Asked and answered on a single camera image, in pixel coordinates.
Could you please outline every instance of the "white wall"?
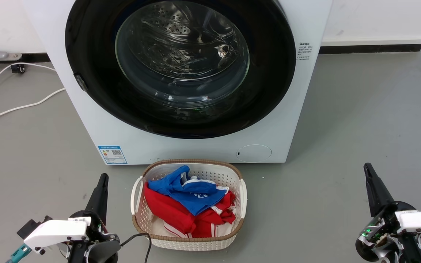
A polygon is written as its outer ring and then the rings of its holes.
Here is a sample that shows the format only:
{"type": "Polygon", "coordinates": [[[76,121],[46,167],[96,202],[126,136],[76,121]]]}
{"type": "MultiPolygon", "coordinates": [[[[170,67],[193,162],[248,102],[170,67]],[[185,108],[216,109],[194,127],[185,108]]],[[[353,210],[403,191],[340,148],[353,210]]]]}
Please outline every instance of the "white wall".
{"type": "Polygon", "coordinates": [[[421,43],[421,0],[334,0],[324,46],[421,43]]]}
{"type": "MultiPolygon", "coordinates": [[[[0,0],[0,50],[45,52],[22,0],[0,0]]],[[[421,0],[334,0],[323,45],[421,43],[421,0]]]]}

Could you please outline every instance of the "gray floor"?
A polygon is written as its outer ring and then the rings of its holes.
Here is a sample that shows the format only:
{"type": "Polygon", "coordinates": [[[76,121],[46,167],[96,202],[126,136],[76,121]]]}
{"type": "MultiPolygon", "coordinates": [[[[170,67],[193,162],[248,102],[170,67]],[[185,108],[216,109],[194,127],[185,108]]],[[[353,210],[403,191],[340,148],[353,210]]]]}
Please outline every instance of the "gray floor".
{"type": "MultiPolygon", "coordinates": [[[[6,72],[0,112],[59,88],[45,69],[6,72]]],[[[370,219],[365,162],[396,200],[421,209],[421,52],[319,56],[287,163],[238,165],[249,200],[232,246],[153,247],[149,262],[362,262],[354,240],[370,219]]],[[[103,172],[110,175],[107,226],[125,240],[135,233],[130,191],[143,169],[105,166],[66,93],[1,117],[0,262],[21,244],[16,231],[27,220],[83,209],[103,172]]],[[[119,262],[143,262],[146,249],[145,239],[134,240],[119,262]]],[[[65,260],[48,251],[24,262],[65,260]]]]}

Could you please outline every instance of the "washing machine door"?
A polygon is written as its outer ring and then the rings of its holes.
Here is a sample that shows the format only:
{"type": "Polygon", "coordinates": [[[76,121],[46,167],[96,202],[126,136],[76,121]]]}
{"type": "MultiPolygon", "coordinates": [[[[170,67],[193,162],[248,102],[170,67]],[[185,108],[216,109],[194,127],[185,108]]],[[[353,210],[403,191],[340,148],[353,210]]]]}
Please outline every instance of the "washing machine door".
{"type": "Polygon", "coordinates": [[[270,0],[77,0],[65,42],[77,81],[102,108],[175,138],[249,127],[295,70],[293,35],[270,0]]]}

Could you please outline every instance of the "brown basket rim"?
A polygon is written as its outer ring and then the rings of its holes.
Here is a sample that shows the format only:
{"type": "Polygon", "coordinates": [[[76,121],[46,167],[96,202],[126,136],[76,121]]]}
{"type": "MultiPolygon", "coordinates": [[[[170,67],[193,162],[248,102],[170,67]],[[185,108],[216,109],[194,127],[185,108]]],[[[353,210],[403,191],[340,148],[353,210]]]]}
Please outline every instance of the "brown basket rim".
{"type": "MultiPolygon", "coordinates": [[[[142,177],[144,177],[152,168],[154,168],[157,165],[161,165],[161,164],[169,164],[169,163],[205,163],[205,164],[215,164],[215,165],[221,165],[221,166],[226,166],[230,169],[232,169],[237,175],[238,178],[241,180],[243,179],[241,172],[233,165],[231,165],[230,163],[226,163],[223,161],[216,161],[216,160],[204,160],[204,159],[175,159],[175,160],[160,160],[157,161],[155,163],[152,163],[151,165],[149,165],[145,171],[142,173],[142,177]]],[[[142,230],[142,228],[140,228],[139,224],[137,223],[137,218],[136,215],[132,216],[132,223],[134,225],[134,227],[136,228],[136,230],[139,233],[147,233],[146,231],[142,230]]],[[[234,235],[236,235],[239,230],[241,229],[241,227],[243,226],[244,223],[244,218],[241,218],[237,227],[230,232],[228,235],[225,236],[219,236],[219,237],[206,237],[206,238],[182,238],[182,237],[171,237],[171,236],[163,236],[163,235],[154,235],[154,234],[150,234],[152,239],[157,239],[157,240],[164,240],[164,241],[175,241],[175,242],[194,242],[194,243],[199,243],[199,242],[213,242],[213,241],[224,241],[227,240],[229,238],[232,238],[234,235]]]]}

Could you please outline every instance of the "red cloth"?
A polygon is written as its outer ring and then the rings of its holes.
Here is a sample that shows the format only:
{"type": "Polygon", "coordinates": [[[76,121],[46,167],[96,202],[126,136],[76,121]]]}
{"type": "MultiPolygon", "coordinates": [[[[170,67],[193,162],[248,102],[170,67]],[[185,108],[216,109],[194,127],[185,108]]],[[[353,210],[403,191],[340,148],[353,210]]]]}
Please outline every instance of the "red cloth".
{"type": "Polygon", "coordinates": [[[235,200],[235,195],[229,191],[215,206],[204,210],[194,217],[181,203],[169,196],[159,194],[144,184],[144,196],[151,212],[165,223],[172,226],[171,233],[178,230],[183,237],[191,233],[192,237],[213,237],[217,230],[215,225],[232,224],[235,215],[230,209],[235,200]]]}

